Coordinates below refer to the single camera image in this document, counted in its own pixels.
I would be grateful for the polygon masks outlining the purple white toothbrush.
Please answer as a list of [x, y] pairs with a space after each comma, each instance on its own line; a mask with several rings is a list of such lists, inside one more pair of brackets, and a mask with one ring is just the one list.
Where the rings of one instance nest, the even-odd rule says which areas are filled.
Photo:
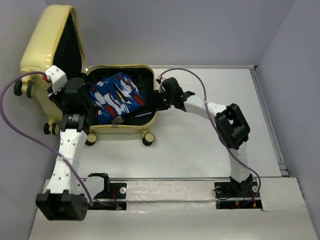
[[141, 117], [149, 116], [149, 115], [152, 115], [152, 114], [153, 114], [153, 112], [146, 112], [146, 113], [135, 115], [134, 117], [135, 118], [141, 118]]

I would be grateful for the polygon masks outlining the blue red white cloth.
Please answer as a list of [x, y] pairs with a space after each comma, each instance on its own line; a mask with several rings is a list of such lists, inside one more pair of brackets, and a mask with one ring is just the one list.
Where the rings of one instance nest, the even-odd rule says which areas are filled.
[[122, 72], [98, 81], [91, 87], [90, 94], [98, 108], [97, 118], [101, 125], [108, 125], [113, 119], [147, 105], [132, 79]]

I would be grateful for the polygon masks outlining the grey cube box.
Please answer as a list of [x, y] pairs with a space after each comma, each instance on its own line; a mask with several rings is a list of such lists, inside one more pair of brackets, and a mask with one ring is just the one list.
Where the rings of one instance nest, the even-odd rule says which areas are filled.
[[124, 118], [122, 116], [117, 116], [111, 120], [112, 125], [121, 125], [124, 122]]

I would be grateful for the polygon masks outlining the yellow hard-shell suitcase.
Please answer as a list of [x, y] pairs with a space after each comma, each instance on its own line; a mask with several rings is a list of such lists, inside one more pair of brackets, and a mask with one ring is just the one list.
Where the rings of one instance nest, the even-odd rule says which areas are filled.
[[[137, 86], [146, 107], [123, 117], [123, 124], [101, 125], [96, 121], [90, 128], [87, 145], [92, 146], [98, 134], [142, 134], [142, 143], [150, 146], [155, 135], [150, 126], [156, 119], [155, 74], [144, 64], [103, 64], [87, 66], [76, 9], [71, 5], [47, 6], [34, 29], [20, 61], [20, 72], [45, 72], [52, 65], [66, 73], [68, 78], [82, 77], [95, 84], [117, 73], [128, 75]], [[152, 112], [135, 118], [135, 115]]]

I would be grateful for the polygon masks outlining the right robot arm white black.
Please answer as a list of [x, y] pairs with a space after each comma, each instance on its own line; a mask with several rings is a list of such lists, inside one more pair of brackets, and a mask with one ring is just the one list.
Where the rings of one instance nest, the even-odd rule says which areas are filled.
[[250, 127], [237, 104], [216, 104], [183, 91], [174, 77], [158, 77], [158, 93], [155, 94], [156, 110], [164, 111], [175, 107], [186, 113], [195, 114], [213, 122], [220, 142], [227, 148], [230, 162], [229, 181], [215, 185], [219, 198], [235, 198], [244, 195], [253, 183], [248, 167], [247, 141]]

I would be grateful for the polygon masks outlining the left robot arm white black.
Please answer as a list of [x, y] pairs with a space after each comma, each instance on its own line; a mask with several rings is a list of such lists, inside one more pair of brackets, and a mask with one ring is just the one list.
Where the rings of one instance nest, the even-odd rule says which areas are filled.
[[81, 77], [70, 78], [48, 97], [62, 111], [60, 143], [52, 176], [35, 203], [49, 221], [83, 221], [96, 194], [77, 173], [81, 153], [95, 119], [90, 86]]

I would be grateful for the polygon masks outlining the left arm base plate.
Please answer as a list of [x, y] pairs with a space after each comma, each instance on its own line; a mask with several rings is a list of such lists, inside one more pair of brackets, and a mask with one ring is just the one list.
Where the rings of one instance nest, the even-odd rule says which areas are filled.
[[111, 182], [110, 190], [107, 188], [94, 196], [93, 206], [89, 210], [125, 211], [127, 209], [127, 183]]

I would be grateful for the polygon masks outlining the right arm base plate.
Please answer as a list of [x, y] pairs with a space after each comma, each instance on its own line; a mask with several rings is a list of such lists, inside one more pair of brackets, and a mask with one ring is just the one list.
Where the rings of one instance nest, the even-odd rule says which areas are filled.
[[256, 196], [258, 183], [253, 181], [243, 192], [235, 193], [228, 181], [214, 183], [212, 195], [217, 210], [263, 209], [260, 194]]

